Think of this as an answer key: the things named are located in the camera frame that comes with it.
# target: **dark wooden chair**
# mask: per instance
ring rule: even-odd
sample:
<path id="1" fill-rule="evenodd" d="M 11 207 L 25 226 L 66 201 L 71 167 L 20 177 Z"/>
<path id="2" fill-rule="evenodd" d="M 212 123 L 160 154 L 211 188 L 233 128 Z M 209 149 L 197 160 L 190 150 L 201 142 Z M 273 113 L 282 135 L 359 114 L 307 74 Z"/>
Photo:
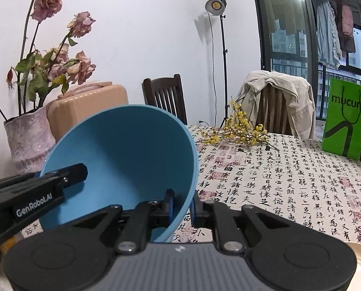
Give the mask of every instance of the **dark wooden chair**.
<path id="1" fill-rule="evenodd" d="M 179 74 L 154 80 L 145 79 L 143 93 L 146 105 L 164 109 L 187 125 L 186 107 Z"/>
<path id="2" fill-rule="evenodd" d="M 256 124 L 263 124 L 268 132 L 292 136 L 286 100 L 282 91 L 271 85 L 261 90 Z"/>

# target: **screw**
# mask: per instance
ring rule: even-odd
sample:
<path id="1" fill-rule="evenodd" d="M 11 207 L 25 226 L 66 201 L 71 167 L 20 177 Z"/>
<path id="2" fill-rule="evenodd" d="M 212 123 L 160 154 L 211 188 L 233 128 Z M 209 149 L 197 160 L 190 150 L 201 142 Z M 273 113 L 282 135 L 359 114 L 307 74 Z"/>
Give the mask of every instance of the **screw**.
<path id="1" fill-rule="evenodd" d="M 136 244 L 129 241 L 124 241 L 118 244 L 118 250 L 125 252 L 133 252 L 136 249 Z"/>
<path id="2" fill-rule="evenodd" d="M 227 251 L 238 252 L 243 249 L 243 245 L 240 242 L 229 241 L 224 244 L 224 248 Z"/>

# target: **blue plastic container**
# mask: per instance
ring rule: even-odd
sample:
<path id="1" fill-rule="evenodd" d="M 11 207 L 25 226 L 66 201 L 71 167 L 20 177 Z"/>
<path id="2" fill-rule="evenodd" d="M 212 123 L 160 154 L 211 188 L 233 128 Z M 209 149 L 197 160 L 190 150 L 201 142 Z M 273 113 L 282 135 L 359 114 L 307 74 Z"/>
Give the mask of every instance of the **blue plastic container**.
<path id="1" fill-rule="evenodd" d="M 198 176 L 195 143 L 186 126 L 152 106 L 126 105 L 98 113 L 72 128 L 54 147 L 41 176 L 76 163 L 88 168 L 85 182 L 64 190 L 66 201 L 40 219 L 53 228 L 111 204 L 134 209 L 174 190 L 173 222 L 152 232 L 170 241 L 193 199 Z"/>

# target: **floor lamp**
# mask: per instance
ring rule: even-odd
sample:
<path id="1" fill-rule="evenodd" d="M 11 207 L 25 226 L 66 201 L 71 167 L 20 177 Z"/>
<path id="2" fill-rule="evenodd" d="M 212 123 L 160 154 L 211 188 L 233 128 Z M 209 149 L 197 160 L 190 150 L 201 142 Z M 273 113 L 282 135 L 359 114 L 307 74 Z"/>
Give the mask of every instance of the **floor lamp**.
<path id="1" fill-rule="evenodd" d="M 205 9 L 209 14 L 213 16 L 219 16 L 221 21 L 221 33 L 222 33 L 222 48 L 224 54 L 224 77 L 225 77 L 225 117 L 222 121 L 221 127 L 224 125 L 226 119 L 228 119 L 228 80 L 227 80 L 227 73 L 226 73 L 226 54 L 228 50 L 225 48 L 225 37 L 224 37 L 224 21 L 223 19 L 226 17 L 222 15 L 226 8 L 226 0 L 209 0 L 205 4 Z"/>

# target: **bag handle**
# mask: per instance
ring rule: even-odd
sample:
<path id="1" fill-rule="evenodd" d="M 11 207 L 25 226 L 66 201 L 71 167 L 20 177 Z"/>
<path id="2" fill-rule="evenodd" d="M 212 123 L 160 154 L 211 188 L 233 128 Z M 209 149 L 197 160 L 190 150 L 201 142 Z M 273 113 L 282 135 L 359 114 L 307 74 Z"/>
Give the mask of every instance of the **bag handle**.
<path id="1" fill-rule="evenodd" d="M 87 92 L 88 91 L 87 88 L 91 88 L 91 87 L 103 88 L 104 86 L 109 86 L 109 85 L 112 85 L 112 84 L 113 84 L 112 82 L 88 83 L 88 84 L 85 84 L 85 85 L 78 86 L 77 88 L 71 89 L 71 90 L 67 91 L 64 94 L 58 95 L 58 99 L 60 100 L 62 98 L 71 97 L 74 94 L 81 93 L 81 90 L 83 90 L 83 89 L 86 89 L 86 90 L 82 91 L 82 93 Z"/>

